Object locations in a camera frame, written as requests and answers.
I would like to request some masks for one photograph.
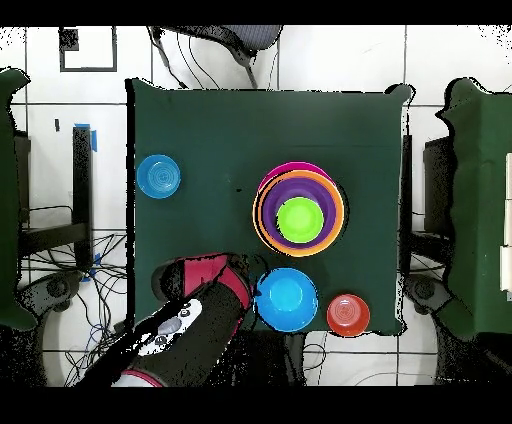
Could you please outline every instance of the purple bowl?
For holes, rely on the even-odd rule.
[[[324,225],[320,234],[307,243],[293,243],[286,240],[276,228],[276,216],[281,205],[298,196],[315,201],[324,216]],[[296,249],[305,249],[320,243],[331,232],[336,221],[336,205],[329,191],[322,184],[309,178],[291,178],[277,183],[263,200],[261,212],[263,226],[270,236],[284,246]]]

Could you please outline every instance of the green panel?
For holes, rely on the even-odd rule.
[[[327,330],[329,302],[345,292],[368,303],[370,330],[401,330],[395,319],[397,199],[400,117],[409,87],[363,94],[166,91],[132,83],[135,167],[160,153],[172,157],[182,175],[178,191],[167,199],[135,189],[136,321],[160,306],[150,278],[163,261],[235,251],[259,253],[271,266],[292,266],[310,276],[319,311],[305,331]],[[261,179],[288,161],[323,168],[350,204],[344,235],[311,257],[273,253],[252,224]]]
[[[12,95],[28,82],[16,69],[0,70],[0,181],[2,181],[2,207],[0,207],[0,325],[18,330],[29,330],[37,321],[15,300],[18,283],[18,231],[20,200],[18,173],[14,148],[14,122],[10,113]]]
[[[512,333],[512,302],[500,291],[512,96],[479,87],[468,78],[452,82],[449,108],[442,114],[453,126],[457,157],[451,209],[456,243],[448,276],[456,300],[439,317],[465,340],[480,332]]]

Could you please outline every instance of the black chair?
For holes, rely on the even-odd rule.
[[[175,25],[152,27],[151,31],[166,67],[169,67],[169,63],[160,41],[163,31],[203,38],[226,47],[235,61],[247,71],[252,88],[257,89],[250,60],[256,57],[258,51],[268,49],[278,41],[282,28],[283,25]]]
[[[14,129],[7,111],[12,94],[27,84],[17,69],[0,70],[0,177],[3,207],[0,208],[0,382],[3,385],[44,386],[42,335],[48,313],[63,311],[78,292],[83,273],[92,266],[90,131],[73,129],[72,223],[30,229],[28,171],[30,140]],[[74,243],[76,268],[55,272],[18,288],[24,257]]]

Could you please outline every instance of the white tile floor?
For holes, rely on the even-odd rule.
[[[98,49],[100,45],[104,48],[104,44],[108,44],[105,35],[108,29],[89,28],[79,34],[83,35],[80,36],[84,47],[67,56],[69,63],[98,65],[99,59],[90,55],[94,51],[90,46],[96,43]],[[124,79],[144,78],[161,87],[177,88],[158,51],[151,46],[144,27],[118,27],[117,39],[117,72],[61,73],[57,28],[0,28],[0,67],[22,69],[31,80],[26,91],[23,89],[14,95],[11,112],[16,126],[28,130],[32,139],[32,207],[71,205],[71,127],[75,123],[89,123],[97,130],[98,151],[93,153],[95,237],[112,232],[125,234]],[[188,38],[179,36],[178,39],[202,84],[213,88],[213,82],[191,60]],[[448,129],[434,116],[444,104],[444,89],[454,78],[473,76],[489,90],[510,91],[511,39],[512,34],[494,27],[285,26],[280,46],[280,88],[367,92],[384,91],[402,82],[412,85],[416,90],[413,107],[409,110],[413,135],[413,208],[421,213],[424,211],[424,143],[448,135]],[[189,87],[198,88],[179,53],[176,34],[164,35],[163,45],[173,71]],[[250,88],[244,69],[225,48],[199,39],[192,39],[191,47],[196,60],[221,87]],[[276,88],[276,70],[270,81],[275,52],[274,45],[258,54],[254,73],[261,88],[269,84]],[[59,119],[59,132],[55,130],[55,119]],[[69,211],[33,212],[32,220],[35,226],[69,222]],[[421,216],[415,215],[414,229],[421,230],[422,221]],[[101,252],[103,246],[96,249]],[[125,264],[124,243],[108,259],[112,264]],[[30,265],[33,268],[38,264],[31,261]],[[34,270],[30,277],[35,279],[43,273]],[[22,283],[28,278],[28,273],[24,273]],[[116,283],[116,290],[125,291],[125,282]],[[98,297],[94,287],[82,283],[79,294],[90,309],[90,320],[97,320]],[[124,299],[122,294],[109,295],[116,320],[124,317]],[[311,333],[307,342],[320,343],[328,353],[322,366],[306,371],[308,384],[431,384],[429,376],[435,374],[437,352],[432,320],[416,314],[407,299],[403,301],[403,318],[407,330],[399,337],[369,334],[341,339]],[[84,305],[78,298],[73,299],[69,310],[51,314],[44,339],[49,384],[62,385],[70,370],[62,351],[74,350],[72,355],[77,359],[86,349],[89,338],[90,326],[85,320]],[[319,350],[316,346],[306,349],[305,368],[320,363]]]

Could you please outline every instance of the stacked bowls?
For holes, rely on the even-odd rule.
[[[261,240],[294,257],[329,247],[346,219],[336,183],[307,162],[288,162],[269,172],[258,187],[252,212]]]

